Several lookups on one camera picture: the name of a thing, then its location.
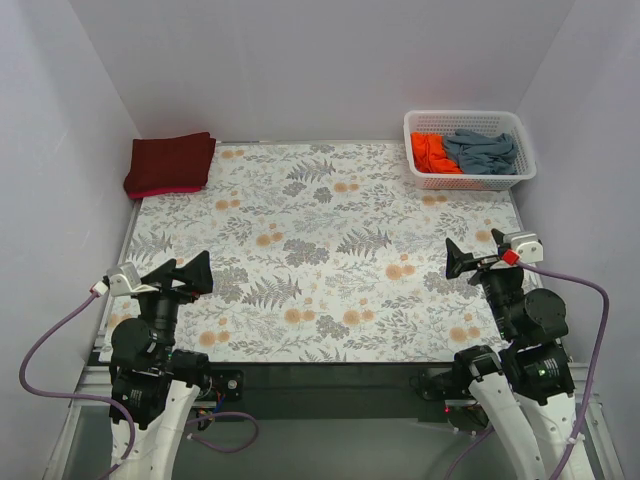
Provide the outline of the grey blue t shirt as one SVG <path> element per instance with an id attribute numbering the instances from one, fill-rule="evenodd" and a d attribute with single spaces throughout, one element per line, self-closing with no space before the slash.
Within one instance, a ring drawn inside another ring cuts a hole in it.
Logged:
<path id="1" fill-rule="evenodd" d="M 464 174 L 514 175 L 518 146 L 509 134 L 488 137 L 458 129 L 443 137 L 444 150 Z"/>

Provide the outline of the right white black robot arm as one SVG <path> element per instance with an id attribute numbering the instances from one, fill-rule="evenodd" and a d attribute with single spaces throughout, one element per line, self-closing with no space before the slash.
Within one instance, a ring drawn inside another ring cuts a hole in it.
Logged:
<path id="1" fill-rule="evenodd" d="M 476 257 L 446 240 L 445 276 L 469 272 L 481 286 L 500 337 L 508 346 L 486 345 L 454 356 L 452 383 L 475 399 L 505 448 L 519 479 L 591 479 L 584 439 L 573 434 L 575 384 L 560 340 L 568 333 L 566 304 L 546 288 L 526 291 L 520 260 L 538 262 L 543 247 L 529 232 L 492 232 L 495 255 Z"/>

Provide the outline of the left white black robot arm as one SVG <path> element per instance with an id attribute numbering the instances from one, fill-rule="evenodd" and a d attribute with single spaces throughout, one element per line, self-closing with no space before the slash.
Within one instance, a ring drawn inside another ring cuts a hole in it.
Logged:
<path id="1" fill-rule="evenodd" d="M 195 400 L 213 386 L 203 353 L 180 350 L 179 309 L 213 290 L 210 254 L 171 259 L 145 276 L 126 262 L 107 273 L 110 293 L 137 301 L 139 314 L 111 334 L 112 479 L 170 478 Z"/>

